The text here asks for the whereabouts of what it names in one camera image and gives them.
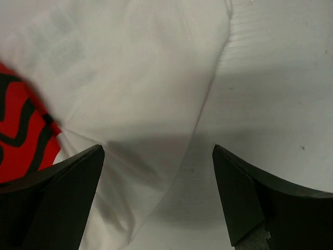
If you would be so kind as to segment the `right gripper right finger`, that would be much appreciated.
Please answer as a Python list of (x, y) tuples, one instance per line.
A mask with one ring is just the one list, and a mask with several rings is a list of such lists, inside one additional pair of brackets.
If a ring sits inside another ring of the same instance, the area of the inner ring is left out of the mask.
[(235, 249), (332, 249), (332, 194), (257, 168), (216, 145), (214, 173)]

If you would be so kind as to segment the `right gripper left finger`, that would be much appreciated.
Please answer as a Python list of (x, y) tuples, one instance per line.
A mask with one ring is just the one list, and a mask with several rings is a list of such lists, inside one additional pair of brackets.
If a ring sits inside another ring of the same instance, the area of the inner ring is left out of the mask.
[(79, 249), (103, 168), (94, 145), (1, 184), (1, 249)]

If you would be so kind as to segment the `white red-print t-shirt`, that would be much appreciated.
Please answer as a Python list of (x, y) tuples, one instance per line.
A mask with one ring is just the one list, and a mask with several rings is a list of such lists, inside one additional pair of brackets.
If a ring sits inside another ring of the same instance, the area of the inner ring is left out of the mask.
[(80, 249), (122, 249), (171, 187), (223, 47), (231, 1), (1, 1), (1, 61), (103, 170)]

